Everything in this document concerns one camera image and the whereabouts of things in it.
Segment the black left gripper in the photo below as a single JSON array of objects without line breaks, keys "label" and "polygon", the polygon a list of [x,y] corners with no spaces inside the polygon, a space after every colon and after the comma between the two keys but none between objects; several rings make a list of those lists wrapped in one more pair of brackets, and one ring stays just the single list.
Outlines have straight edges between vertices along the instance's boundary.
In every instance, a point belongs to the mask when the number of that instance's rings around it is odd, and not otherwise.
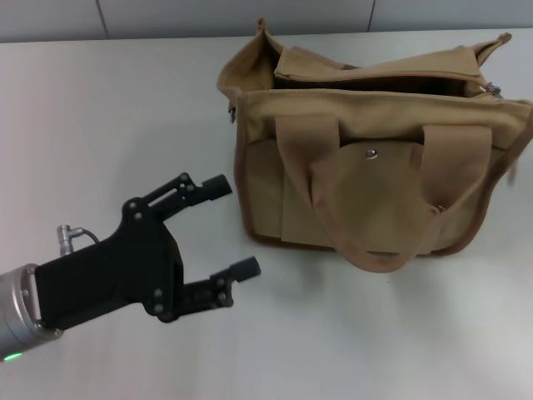
[{"label": "black left gripper", "polygon": [[257,259],[183,285],[181,255],[163,222],[185,208],[230,194],[223,174],[196,185],[183,172],[144,198],[127,201],[113,235],[36,268],[43,326],[67,330],[133,303],[158,318],[174,308],[175,320],[231,308],[232,284],[262,273]]}]

